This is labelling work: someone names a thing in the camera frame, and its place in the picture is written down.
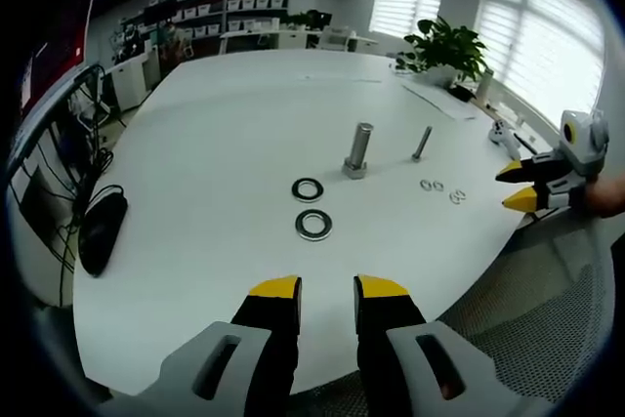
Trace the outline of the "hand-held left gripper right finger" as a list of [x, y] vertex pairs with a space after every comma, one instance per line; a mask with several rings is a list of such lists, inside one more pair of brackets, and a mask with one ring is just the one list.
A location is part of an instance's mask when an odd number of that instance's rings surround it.
[[382, 277], [354, 277], [357, 366], [374, 416], [516, 416], [494, 361]]

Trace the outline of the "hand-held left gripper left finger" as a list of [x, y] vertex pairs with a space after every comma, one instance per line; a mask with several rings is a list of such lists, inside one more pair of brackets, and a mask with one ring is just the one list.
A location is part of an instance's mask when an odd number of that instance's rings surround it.
[[298, 366], [302, 279], [253, 287], [229, 322], [215, 321], [169, 354], [136, 396], [103, 405], [105, 416], [278, 416]]

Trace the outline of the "person's right hand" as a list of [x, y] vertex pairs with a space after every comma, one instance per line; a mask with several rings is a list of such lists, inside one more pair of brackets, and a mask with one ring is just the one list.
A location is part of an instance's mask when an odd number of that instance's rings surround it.
[[590, 213], [602, 218], [622, 214], [625, 207], [624, 176], [599, 178], [588, 184], [584, 204]]

